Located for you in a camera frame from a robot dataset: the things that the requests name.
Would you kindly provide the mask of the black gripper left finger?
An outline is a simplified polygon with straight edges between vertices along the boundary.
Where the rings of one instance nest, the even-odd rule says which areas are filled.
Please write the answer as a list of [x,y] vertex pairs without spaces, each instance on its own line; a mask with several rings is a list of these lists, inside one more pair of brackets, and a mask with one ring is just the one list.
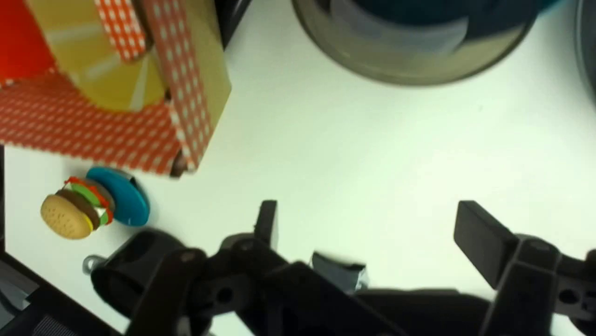
[[167,256],[128,336],[208,336],[230,312],[256,336],[399,336],[306,263],[286,261],[273,248],[277,222],[278,203],[267,200],[254,231],[228,237],[215,256],[198,248]]

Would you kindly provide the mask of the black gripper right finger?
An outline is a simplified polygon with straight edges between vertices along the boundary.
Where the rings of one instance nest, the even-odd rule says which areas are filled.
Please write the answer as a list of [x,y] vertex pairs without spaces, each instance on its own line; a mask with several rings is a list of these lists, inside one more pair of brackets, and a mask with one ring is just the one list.
[[459,203],[453,239],[496,291],[483,336],[550,336],[556,313],[596,336],[596,250],[571,257],[537,235],[513,233],[474,200]]

